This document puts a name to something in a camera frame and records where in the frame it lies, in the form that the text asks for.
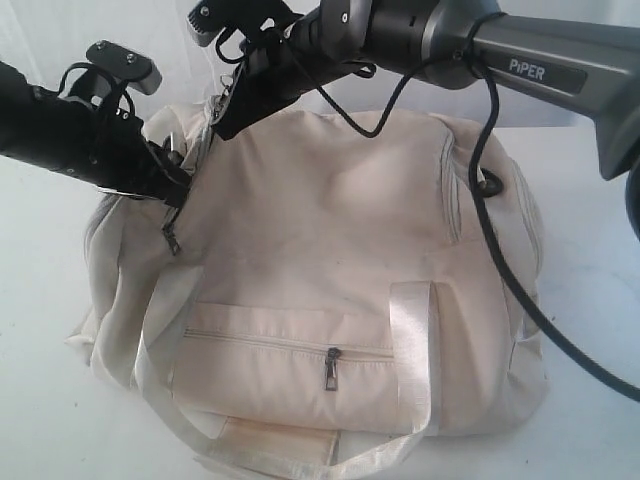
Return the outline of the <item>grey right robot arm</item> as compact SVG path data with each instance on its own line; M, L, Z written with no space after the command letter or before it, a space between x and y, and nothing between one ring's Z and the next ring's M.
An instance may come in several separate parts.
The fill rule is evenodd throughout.
M591 119L599 171L625 176L639 220L639 32L511 16L495 1L323 1L303 16L281 1L221 2L217 29L246 39L216 123L231 139L302 95L374 65L461 90L493 81Z

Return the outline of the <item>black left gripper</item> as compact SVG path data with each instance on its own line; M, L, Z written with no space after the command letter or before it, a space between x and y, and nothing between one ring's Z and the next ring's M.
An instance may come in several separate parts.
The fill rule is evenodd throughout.
M181 168L185 157L142 139L141 123L119 106L122 92L117 86L95 107L78 97L60 98L32 86L29 163L104 189L181 208L192 183L192 176Z

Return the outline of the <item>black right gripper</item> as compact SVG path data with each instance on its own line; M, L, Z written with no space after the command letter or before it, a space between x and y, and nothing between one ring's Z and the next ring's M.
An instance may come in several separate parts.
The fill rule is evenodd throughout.
M372 78L377 68L364 58L370 9L315 9L288 29L271 28L265 44L235 71L221 100L214 131L231 140L242 130L318 86L345 76Z

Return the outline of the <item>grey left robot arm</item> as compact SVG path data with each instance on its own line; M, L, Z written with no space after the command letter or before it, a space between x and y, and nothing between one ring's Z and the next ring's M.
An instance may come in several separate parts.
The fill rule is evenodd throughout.
M178 155L147 140L128 81L90 63L69 96L31 85L8 64L1 66L1 153L106 191L184 205L192 178Z

